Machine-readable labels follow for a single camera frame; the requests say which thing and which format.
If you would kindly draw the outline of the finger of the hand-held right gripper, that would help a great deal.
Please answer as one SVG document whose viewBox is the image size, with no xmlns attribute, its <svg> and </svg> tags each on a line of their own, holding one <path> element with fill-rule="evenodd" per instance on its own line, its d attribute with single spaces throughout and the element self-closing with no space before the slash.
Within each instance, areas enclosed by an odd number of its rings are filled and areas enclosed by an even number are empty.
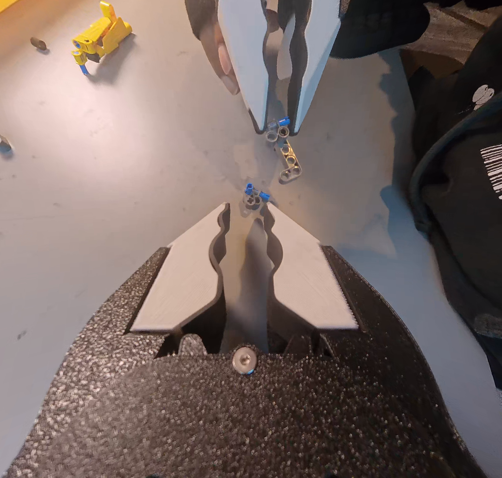
<svg viewBox="0 0 502 478">
<path fill-rule="evenodd" d="M 290 134 L 298 134 L 340 29 L 341 0 L 279 0 L 279 77 L 289 77 Z"/>
<path fill-rule="evenodd" d="M 267 126 L 266 0 L 218 0 L 218 22 L 256 133 Z"/>
</svg>

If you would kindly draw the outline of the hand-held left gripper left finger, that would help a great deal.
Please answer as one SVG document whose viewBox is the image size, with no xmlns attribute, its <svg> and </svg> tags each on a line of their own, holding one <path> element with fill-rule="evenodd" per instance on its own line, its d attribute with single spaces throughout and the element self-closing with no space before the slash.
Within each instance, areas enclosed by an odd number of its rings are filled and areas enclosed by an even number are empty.
<svg viewBox="0 0 502 478">
<path fill-rule="evenodd" d="M 173 332 L 216 304 L 223 294 L 220 263 L 229 227 L 230 205 L 221 203 L 168 246 L 131 332 Z"/>
</svg>

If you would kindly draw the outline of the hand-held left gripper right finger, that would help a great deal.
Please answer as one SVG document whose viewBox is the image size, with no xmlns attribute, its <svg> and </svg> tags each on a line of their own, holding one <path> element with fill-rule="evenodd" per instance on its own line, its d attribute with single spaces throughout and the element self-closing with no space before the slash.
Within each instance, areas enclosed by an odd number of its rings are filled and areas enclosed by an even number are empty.
<svg viewBox="0 0 502 478">
<path fill-rule="evenodd" d="M 267 291 L 271 330 L 285 341 L 316 331 L 357 330 L 320 241 L 270 203 L 264 210 L 264 228 L 273 264 Z"/>
</svg>

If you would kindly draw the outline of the grey brick beam assembly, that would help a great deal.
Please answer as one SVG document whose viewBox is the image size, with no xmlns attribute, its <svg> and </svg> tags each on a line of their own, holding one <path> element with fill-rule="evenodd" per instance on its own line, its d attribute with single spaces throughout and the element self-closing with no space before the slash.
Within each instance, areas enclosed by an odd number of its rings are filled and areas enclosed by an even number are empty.
<svg viewBox="0 0 502 478">
<path fill-rule="evenodd" d="M 297 156 L 288 141 L 290 118 L 285 116 L 280 119 L 273 119 L 268 123 L 266 129 L 267 141 L 273 144 L 273 148 L 281 158 L 284 169 L 279 174 L 279 182 L 287 184 L 298 179 L 302 174 L 302 168 Z"/>
</svg>

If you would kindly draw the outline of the grey connector with blue pins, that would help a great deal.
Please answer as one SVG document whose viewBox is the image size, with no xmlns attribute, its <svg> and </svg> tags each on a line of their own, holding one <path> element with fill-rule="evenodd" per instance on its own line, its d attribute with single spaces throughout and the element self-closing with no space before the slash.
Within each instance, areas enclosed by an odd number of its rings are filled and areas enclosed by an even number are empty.
<svg viewBox="0 0 502 478">
<path fill-rule="evenodd" d="M 254 187 L 254 184 L 248 182 L 243 191 L 242 202 L 247 210 L 255 211 L 260 209 L 271 199 L 271 195 Z"/>
</svg>

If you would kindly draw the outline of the person's right forearm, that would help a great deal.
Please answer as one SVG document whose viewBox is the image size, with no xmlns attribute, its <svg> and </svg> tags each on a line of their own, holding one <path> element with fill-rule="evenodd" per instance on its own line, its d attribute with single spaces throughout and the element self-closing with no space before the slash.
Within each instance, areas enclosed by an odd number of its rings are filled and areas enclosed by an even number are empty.
<svg viewBox="0 0 502 478">
<path fill-rule="evenodd" d="M 353 59 L 419 39 L 430 23 L 428 3 L 450 7 L 459 2 L 475 10 L 501 0 L 340 0 L 340 28 L 330 57 Z"/>
</svg>

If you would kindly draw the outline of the grey desk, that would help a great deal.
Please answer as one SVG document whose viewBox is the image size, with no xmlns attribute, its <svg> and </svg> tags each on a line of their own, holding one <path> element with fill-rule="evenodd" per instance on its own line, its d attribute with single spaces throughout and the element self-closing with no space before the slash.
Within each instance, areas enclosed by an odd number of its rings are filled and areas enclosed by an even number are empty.
<svg viewBox="0 0 502 478">
<path fill-rule="evenodd" d="M 133 31 L 84 75 L 72 40 L 103 16 L 100 1 Z M 291 140 L 303 174 L 281 185 L 280 160 L 212 71 L 184 0 L 22 0 L 2 13 L 1 135 L 14 151 L 1 155 L 1 472 L 92 314 L 222 202 L 231 343 L 266 346 L 270 261 L 242 209 L 251 181 L 398 313 L 471 453 L 501 477 L 486 356 L 449 306 L 405 199 L 412 120 L 398 50 L 330 60 Z"/>
</svg>

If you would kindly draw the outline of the person's right hand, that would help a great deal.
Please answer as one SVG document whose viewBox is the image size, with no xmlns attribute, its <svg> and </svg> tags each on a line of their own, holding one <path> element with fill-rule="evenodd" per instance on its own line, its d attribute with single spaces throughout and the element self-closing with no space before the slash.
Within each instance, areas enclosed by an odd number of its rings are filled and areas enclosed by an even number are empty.
<svg viewBox="0 0 502 478">
<path fill-rule="evenodd" d="M 194 36 L 201 42 L 217 77 L 232 94 L 240 88 L 217 17 L 218 0 L 185 0 L 185 8 Z"/>
</svg>

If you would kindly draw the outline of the yellow brick assembly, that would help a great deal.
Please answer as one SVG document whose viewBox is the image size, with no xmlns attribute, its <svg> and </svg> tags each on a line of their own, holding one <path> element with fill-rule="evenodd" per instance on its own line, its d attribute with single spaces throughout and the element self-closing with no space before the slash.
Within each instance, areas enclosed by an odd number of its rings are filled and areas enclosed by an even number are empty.
<svg viewBox="0 0 502 478">
<path fill-rule="evenodd" d="M 116 16 L 110 3 L 100 1 L 99 5 L 103 16 L 72 40 L 75 48 L 72 55 L 84 75 L 89 75 L 87 61 L 99 63 L 105 55 L 117 49 L 133 31 L 129 23 Z"/>
</svg>

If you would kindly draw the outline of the black printed sweatshirt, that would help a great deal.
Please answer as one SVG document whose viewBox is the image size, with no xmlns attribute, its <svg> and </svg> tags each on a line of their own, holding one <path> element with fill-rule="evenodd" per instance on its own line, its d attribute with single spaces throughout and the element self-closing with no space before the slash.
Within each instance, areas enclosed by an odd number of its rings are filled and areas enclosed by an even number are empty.
<svg viewBox="0 0 502 478">
<path fill-rule="evenodd" d="M 421 65 L 408 84 L 415 225 L 435 250 L 449 304 L 501 390 L 501 17 L 462 68 L 436 78 Z"/>
</svg>

